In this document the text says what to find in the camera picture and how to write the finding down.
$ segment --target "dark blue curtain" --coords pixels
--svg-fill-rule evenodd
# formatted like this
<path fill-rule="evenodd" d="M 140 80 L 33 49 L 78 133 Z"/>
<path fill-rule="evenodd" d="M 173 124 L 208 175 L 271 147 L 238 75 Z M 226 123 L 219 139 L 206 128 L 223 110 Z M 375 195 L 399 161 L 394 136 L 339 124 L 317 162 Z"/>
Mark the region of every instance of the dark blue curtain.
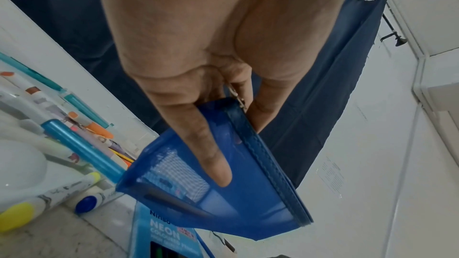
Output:
<path fill-rule="evenodd" d="M 168 125 L 124 74 L 100 0 L 12 0 L 140 120 L 158 133 Z M 322 149 L 362 72 L 386 0 L 346 0 L 311 70 L 261 132 L 297 187 Z M 260 79 L 252 76 L 254 91 Z"/>

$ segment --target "ceiling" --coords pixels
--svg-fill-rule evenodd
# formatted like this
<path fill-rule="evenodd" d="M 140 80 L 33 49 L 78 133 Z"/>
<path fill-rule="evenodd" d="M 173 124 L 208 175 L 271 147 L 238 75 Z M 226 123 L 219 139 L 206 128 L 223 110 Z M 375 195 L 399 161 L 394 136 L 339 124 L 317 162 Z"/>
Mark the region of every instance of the ceiling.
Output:
<path fill-rule="evenodd" d="M 394 0 L 430 55 L 459 48 L 459 0 Z"/>

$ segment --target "translucent blue plastic pouch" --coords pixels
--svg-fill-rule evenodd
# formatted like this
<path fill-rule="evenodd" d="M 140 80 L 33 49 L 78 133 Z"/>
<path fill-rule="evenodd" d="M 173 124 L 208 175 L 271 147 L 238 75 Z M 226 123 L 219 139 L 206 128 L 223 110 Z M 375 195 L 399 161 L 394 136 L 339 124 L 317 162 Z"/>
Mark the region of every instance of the translucent blue plastic pouch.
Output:
<path fill-rule="evenodd" d="M 126 193 L 180 227 L 254 240 L 312 223 L 288 178 L 232 98 L 199 107 L 226 157 L 233 179 L 219 187 L 169 129 L 125 172 Z"/>

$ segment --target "human hand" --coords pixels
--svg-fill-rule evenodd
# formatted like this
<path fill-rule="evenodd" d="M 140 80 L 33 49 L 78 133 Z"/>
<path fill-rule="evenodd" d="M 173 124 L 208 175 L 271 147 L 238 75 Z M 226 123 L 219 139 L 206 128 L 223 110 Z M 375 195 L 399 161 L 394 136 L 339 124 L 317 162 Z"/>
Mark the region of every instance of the human hand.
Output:
<path fill-rule="evenodd" d="M 102 2 L 126 73 L 226 186 L 231 170 L 196 105 L 230 83 L 260 132 L 314 63 L 343 0 Z M 262 78 L 254 101 L 252 70 Z"/>

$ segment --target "box of neon coloured pencils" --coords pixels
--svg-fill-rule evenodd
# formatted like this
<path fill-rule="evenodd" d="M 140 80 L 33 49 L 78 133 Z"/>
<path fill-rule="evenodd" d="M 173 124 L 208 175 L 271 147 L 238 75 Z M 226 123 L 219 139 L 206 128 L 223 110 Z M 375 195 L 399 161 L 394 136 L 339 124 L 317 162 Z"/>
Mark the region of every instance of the box of neon coloured pencils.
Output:
<path fill-rule="evenodd" d="M 180 228 L 137 202 L 129 258 L 207 258 L 194 229 Z"/>

